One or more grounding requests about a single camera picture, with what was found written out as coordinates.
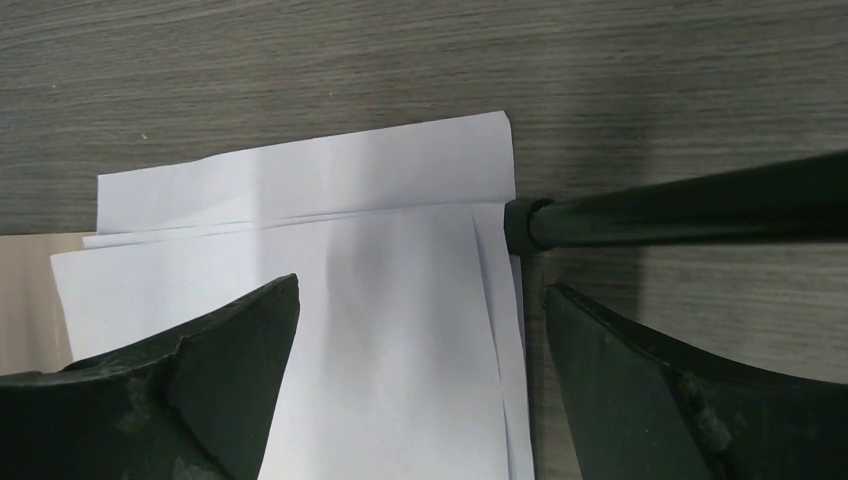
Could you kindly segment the brown cardboard folder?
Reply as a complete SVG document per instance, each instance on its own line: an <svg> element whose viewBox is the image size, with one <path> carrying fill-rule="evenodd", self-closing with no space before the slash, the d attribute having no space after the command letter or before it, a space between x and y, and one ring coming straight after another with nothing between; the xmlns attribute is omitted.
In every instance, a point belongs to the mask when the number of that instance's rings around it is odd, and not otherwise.
<svg viewBox="0 0 848 480"><path fill-rule="evenodd" d="M83 248L82 233L1 238L1 373L55 372L72 362L50 257Z"/></svg>

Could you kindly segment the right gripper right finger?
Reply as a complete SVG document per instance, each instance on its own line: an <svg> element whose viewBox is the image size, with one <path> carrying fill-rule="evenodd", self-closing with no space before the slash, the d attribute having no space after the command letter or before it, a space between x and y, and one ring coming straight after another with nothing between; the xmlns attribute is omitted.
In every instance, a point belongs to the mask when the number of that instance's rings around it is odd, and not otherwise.
<svg viewBox="0 0 848 480"><path fill-rule="evenodd" d="M847 388L709 353L564 284L547 338L586 479L843 479Z"/></svg>

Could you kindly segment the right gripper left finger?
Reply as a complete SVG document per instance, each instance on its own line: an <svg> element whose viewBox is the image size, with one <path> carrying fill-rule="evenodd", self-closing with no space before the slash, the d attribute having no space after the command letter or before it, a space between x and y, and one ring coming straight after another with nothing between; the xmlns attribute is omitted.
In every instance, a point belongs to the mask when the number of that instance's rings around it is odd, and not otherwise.
<svg viewBox="0 0 848 480"><path fill-rule="evenodd" d="M1 379L5 479L255 479L300 313L295 275L54 373Z"/></svg>

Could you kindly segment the white paper sheets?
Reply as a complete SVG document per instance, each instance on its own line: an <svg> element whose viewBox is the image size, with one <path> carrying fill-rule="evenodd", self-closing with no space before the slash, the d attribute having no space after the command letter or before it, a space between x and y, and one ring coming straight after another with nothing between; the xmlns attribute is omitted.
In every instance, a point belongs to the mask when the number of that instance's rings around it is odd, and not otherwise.
<svg viewBox="0 0 848 480"><path fill-rule="evenodd" d="M264 479L531 479L495 205L413 208L52 258L76 359L295 274L301 314Z"/></svg>

